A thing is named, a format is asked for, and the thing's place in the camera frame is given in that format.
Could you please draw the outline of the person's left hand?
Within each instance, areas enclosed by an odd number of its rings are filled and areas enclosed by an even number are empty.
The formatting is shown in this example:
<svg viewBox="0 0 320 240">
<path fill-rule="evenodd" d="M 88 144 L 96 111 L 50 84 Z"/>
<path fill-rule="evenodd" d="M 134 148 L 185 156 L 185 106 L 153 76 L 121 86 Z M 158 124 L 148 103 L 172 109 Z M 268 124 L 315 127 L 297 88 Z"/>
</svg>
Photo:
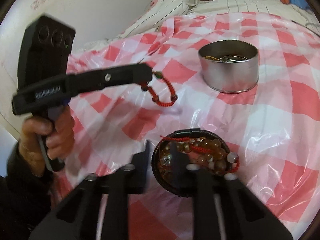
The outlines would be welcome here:
<svg viewBox="0 0 320 240">
<path fill-rule="evenodd" d="M 64 107 L 54 123 L 38 116 L 24 120 L 18 150 L 33 175 L 42 176 L 46 166 L 37 136 L 46 138 L 48 158 L 65 159 L 74 147 L 74 124 L 69 106 Z"/>
</svg>

